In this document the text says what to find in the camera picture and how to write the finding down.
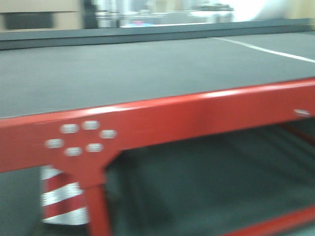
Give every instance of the red table frame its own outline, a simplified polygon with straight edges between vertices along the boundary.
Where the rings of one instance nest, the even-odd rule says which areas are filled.
[[[104,168],[125,149],[161,144],[232,130],[283,123],[315,116],[315,78],[181,95],[104,107],[0,119],[0,173],[52,164],[73,175],[84,189],[92,236],[111,235],[102,185]],[[97,130],[65,134],[60,127],[88,120]],[[117,136],[102,139],[101,130]],[[61,148],[45,142],[64,140]],[[90,143],[104,146],[87,152]],[[64,150],[81,147],[78,156]],[[266,236],[315,220],[315,206],[272,219],[226,236]]]

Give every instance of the gray table top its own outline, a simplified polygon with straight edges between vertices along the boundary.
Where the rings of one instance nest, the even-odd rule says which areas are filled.
[[[315,59],[315,35],[227,37]],[[315,76],[315,64],[213,38],[0,52],[0,118]]]

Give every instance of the wall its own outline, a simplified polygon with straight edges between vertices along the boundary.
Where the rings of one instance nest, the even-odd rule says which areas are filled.
[[[5,13],[13,12],[53,12],[54,28],[49,30],[75,30],[83,27],[80,0],[0,0],[0,6],[0,32],[9,31],[5,29],[3,16]]]

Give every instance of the red and white striped pole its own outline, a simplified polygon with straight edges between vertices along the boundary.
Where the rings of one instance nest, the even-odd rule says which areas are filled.
[[[41,179],[43,223],[84,225],[89,222],[83,190],[72,176],[52,166],[44,166]]]

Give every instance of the white line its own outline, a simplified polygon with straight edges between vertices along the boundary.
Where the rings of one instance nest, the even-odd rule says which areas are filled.
[[[230,42],[230,43],[235,43],[235,44],[238,44],[238,45],[242,45],[244,47],[248,47],[248,48],[251,48],[251,49],[255,49],[255,50],[262,51],[262,52],[271,53],[271,54],[275,54],[275,55],[279,55],[279,56],[283,56],[283,57],[287,57],[287,58],[292,58],[292,59],[303,60],[303,61],[306,61],[306,62],[315,63],[315,60],[310,59],[310,58],[304,58],[304,57],[300,57],[300,56],[296,56],[296,55],[292,55],[292,54],[288,54],[288,53],[276,52],[276,51],[272,51],[272,50],[269,50],[269,49],[260,48],[260,47],[257,47],[255,45],[248,44],[248,43],[242,43],[242,42],[239,42],[239,41],[226,39],[226,38],[214,38],[214,39],[221,40],[221,41],[226,41],[226,42]]]
[[[42,194],[42,206],[58,203],[63,200],[83,194],[79,183],[70,183],[56,190]]]
[[[86,207],[83,207],[65,214],[43,219],[42,221],[44,223],[58,225],[84,225],[89,223],[89,217]]]
[[[49,179],[61,174],[62,171],[53,168],[52,166],[43,166],[41,169],[41,179]]]

